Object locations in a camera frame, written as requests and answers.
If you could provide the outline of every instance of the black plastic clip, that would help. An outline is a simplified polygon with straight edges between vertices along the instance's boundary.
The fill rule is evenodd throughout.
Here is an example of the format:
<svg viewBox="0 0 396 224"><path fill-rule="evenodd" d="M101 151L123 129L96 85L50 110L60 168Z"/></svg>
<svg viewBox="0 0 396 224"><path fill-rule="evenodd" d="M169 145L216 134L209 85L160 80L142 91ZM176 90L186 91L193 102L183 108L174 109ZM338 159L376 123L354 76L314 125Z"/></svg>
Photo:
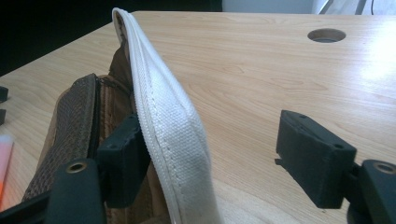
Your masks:
<svg viewBox="0 0 396 224"><path fill-rule="evenodd" d="M347 222L396 223L396 165L354 162L356 148L311 118L282 110L276 164L285 168L318 208L349 200Z"/></svg>

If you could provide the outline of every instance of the woven leather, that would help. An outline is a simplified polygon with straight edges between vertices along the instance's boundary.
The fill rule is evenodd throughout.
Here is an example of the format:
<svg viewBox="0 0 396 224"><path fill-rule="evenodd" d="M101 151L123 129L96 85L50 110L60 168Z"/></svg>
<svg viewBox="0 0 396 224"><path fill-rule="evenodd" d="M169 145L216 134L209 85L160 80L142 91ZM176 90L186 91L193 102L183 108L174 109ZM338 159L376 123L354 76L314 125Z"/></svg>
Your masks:
<svg viewBox="0 0 396 224"><path fill-rule="evenodd" d="M50 190L53 174L61 164L87 157L92 130L95 82L94 74L80 78L59 100L53 146L25 191L23 201Z"/></svg>

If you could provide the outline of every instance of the white fabric strap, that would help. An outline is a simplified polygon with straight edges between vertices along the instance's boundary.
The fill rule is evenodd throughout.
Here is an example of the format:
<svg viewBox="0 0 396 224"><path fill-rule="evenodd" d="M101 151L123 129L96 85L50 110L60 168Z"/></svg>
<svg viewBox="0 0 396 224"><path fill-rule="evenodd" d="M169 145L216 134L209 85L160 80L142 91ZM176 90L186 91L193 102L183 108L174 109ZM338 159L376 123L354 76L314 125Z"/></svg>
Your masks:
<svg viewBox="0 0 396 224"><path fill-rule="evenodd" d="M114 8L113 21L119 41L128 41L137 114L172 222L221 223L195 108L135 18Z"/></svg>

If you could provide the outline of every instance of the textured leather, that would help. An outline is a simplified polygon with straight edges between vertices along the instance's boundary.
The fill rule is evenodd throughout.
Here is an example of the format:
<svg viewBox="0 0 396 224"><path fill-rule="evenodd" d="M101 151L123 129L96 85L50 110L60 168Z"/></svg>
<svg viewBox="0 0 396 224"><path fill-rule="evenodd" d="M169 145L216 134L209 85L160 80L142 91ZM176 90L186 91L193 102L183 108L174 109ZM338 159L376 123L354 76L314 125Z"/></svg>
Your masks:
<svg viewBox="0 0 396 224"><path fill-rule="evenodd" d="M49 190L53 174L60 164L87 157L92 128L89 120L92 120L94 110L95 78L95 75L89 75L77 80L60 96L49 125L36 174L25 192L24 200ZM124 47L115 52L109 74L99 76L99 79L100 87L96 88L100 88L100 144L126 116L136 112L131 66L125 56ZM83 144L77 141L79 145L70 145L75 143L78 137ZM152 164L148 168L148 175L134 203L124 209L107 208L106 216L108 224L170 223L163 191Z"/></svg>
<svg viewBox="0 0 396 224"><path fill-rule="evenodd" d="M53 174L62 164L86 158L92 131L95 98L94 74L78 79L60 99L56 114L56 137L25 191L23 201L50 190Z"/></svg>

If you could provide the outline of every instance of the wood grain surface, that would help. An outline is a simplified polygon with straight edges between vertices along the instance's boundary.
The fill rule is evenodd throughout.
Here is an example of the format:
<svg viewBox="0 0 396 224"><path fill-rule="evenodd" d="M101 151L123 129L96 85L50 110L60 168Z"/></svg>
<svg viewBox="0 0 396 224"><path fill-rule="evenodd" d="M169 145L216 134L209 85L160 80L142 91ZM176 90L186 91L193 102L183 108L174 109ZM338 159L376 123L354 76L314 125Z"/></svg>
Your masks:
<svg viewBox="0 0 396 224"><path fill-rule="evenodd" d="M355 146L357 163L396 163L396 17L134 15L204 122L227 223L346 223L347 201L340 210L318 209L275 165L281 109ZM320 28L346 38L307 38ZM0 78L9 88L0 133L15 138L0 210L17 204L33 177L57 97L78 77L106 74L118 47L109 24Z"/></svg>

